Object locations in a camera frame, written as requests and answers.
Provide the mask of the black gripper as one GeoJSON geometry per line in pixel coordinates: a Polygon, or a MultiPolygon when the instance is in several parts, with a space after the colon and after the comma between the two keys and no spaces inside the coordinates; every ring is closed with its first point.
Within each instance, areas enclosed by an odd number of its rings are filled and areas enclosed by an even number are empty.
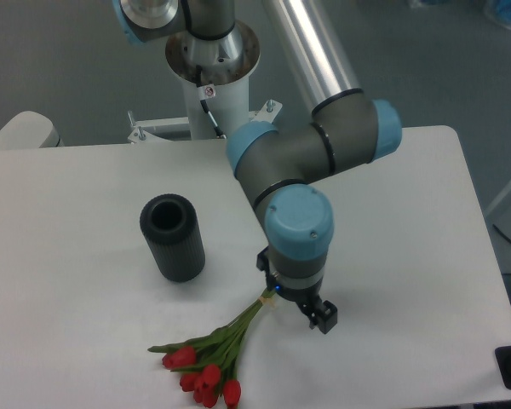
{"type": "Polygon", "coordinates": [[[256,267],[267,276],[268,290],[275,290],[283,299],[294,302],[307,316],[311,330],[318,328],[323,334],[327,334],[337,324],[338,309],[336,305],[328,300],[323,301],[319,296],[322,278],[304,288],[299,288],[296,283],[287,284],[286,278],[269,273],[268,247],[257,254],[256,267]]]}

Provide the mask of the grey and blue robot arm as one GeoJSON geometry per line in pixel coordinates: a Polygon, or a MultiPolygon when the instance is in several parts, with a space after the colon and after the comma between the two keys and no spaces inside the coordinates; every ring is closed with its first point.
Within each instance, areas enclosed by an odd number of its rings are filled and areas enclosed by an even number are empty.
{"type": "Polygon", "coordinates": [[[337,309],[319,288],[333,213],[313,184],[395,152],[402,140],[396,110],[365,96],[319,1],[264,4],[312,116],[290,134],[274,125],[277,102],[249,113],[249,78],[261,51],[234,2],[116,1],[113,7],[129,41],[166,39],[190,136],[225,140],[233,174],[267,237],[257,261],[267,288],[296,303],[311,326],[330,331],[337,309]]]}

